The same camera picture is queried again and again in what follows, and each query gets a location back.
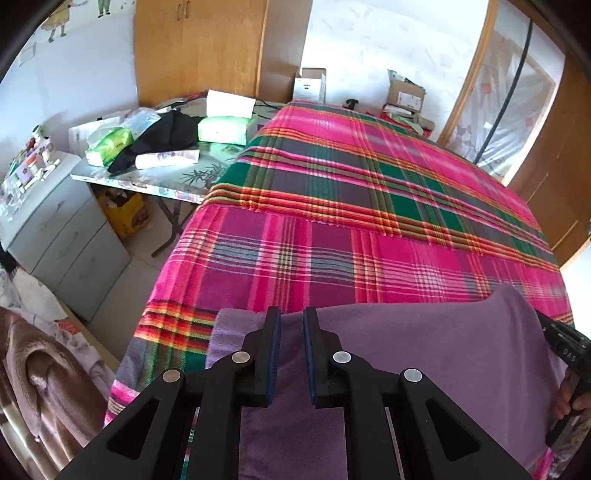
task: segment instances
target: green tissue pack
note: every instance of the green tissue pack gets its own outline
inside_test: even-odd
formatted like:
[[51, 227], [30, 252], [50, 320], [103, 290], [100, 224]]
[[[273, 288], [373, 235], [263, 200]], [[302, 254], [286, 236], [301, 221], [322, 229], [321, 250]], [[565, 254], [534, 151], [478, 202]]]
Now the green tissue pack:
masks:
[[200, 142], [246, 145], [258, 130], [258, 117], [207, 116], [199, 122]]
[[128, 145], [134, 142], [131, 130], [116, 127], [105, 136], [96, 146], [86, 150], [86, 159], [94, 167], [108, 167], [113, 160]]

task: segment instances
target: brown blanket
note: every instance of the brown blanket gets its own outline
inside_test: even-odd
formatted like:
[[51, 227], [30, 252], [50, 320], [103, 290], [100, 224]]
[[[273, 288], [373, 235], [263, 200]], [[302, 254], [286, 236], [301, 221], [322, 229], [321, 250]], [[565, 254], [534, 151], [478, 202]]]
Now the brown blanket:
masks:
[[102, 428], [106, 401], [73, 355], [0, 308], [0, 430], [34, 478], [53, 479]]

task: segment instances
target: plastic sheet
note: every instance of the plastic sheet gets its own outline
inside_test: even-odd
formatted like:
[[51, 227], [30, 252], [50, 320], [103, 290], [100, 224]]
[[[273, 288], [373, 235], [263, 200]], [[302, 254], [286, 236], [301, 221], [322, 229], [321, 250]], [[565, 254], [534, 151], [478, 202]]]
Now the plastic sheet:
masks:
[[[475, 87], [447, 147], [474, 161], [515, 79], [529, 18], [507, 1], [499, 12]], [[552, 105], [564, 68], [564, 54], [536, 26], [511, 100], [478, 166], [507, 184], [535, 141]]]

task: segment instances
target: purple cloth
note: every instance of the purple cloth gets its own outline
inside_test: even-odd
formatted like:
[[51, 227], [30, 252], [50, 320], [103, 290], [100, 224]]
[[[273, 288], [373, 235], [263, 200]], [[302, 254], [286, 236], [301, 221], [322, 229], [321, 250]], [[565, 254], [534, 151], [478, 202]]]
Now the purple cloth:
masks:
[[[347, 478], [342, 409], [316, 410], [310, 402], [301, 317], [282, 317], [273, 405], [243, 409], [241, 479]], [[510, 285], [476, 303], [356, 304], [319, 309], [318, 317], [374, 368], [423, 371], [524, 467], [544, 453], [566, 366]], [[263, 323], [263, 313], [221, 310], [207, 367], [240, 350]]]

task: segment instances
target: wardrobe door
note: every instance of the wardrobe door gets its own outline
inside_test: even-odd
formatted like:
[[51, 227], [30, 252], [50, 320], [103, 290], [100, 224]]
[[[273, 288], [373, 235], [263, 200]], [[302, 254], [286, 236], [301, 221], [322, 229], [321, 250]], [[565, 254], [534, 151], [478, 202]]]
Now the wardrobe door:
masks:
[[135, 75], [139, 104], [155, 106], [183, 94], [185, 0], [138, 0]]
[[183, 94], [257, 95], [266, 9], [267, 0], [186, 0]]

